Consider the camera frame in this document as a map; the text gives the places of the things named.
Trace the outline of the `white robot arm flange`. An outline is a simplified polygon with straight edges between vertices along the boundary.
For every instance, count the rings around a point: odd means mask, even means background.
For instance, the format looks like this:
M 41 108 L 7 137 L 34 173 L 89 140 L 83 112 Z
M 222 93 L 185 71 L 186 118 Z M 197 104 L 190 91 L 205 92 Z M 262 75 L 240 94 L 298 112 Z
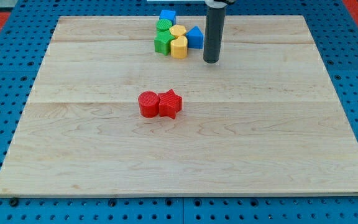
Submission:
M 237 0 L 205 0 L 205 4 L 208 7 L 212 7 L 215 9 L 220 9 L 220 8 L 224 8 L 228 5 L 232 5 L 236 2 Z

